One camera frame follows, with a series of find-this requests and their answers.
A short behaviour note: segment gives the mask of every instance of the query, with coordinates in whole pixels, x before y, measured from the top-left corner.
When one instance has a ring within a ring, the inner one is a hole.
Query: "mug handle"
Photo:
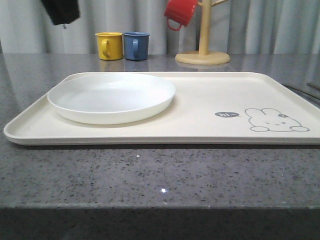
[[[108,39],[103,39],[102,42],[101,42],[103,55],[105,55],[107,57],[110,57],[110,54],[108,52],[108,45],[109,44],[110,44],[110,42],[109,42]]]
[[[138,57],[139,53],[139,41],[137,39],[133,39],[133,55],[135,58]]]
[[[180,23],[180,26],[179,28],[173,28],[172,26],[170,26],[170,23],[169,23],[169,18],[166,19],[166,24],[168,25],[168,28],[170,28],[171,30],[173,31],[179,31],[182,27],[182,24]]]

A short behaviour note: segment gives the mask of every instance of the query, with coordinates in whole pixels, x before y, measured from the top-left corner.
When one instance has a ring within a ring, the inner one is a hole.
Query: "tray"
[[[44,95],[4,128],[21,145],[320,144],[320,110],[269,76],[253,72],[137,72],[171,81],[170,106],[125,124],[78,123]],[[107,75],[84,72],[80,76]]]

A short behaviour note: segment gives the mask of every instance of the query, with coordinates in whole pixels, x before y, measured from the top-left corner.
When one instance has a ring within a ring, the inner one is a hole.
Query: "gray curtain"
[[[97,32],[149,32],[149,54],[196,50],[201,7],[166,26],[167,0],[78,0],[80,18],[54,26],[40,0],[0,1],[4,53],[97,53]],[[320,0],[228,0],[212,8],[209,48],[229,54],[318,54]]]

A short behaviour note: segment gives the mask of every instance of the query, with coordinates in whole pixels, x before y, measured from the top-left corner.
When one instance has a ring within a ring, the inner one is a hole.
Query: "rabbit drawing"
[[[302,126],[293,118],[282,114],[273,108],[248,108],[245,114],[249,116],[250,128],[255,132],[307,132],[309,129]]]

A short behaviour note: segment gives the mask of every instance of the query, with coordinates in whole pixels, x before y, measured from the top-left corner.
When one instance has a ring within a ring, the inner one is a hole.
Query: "yellow mug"
[[[124,57],[121,32],[98,32],[99,58],[102,60],[118,60]]]

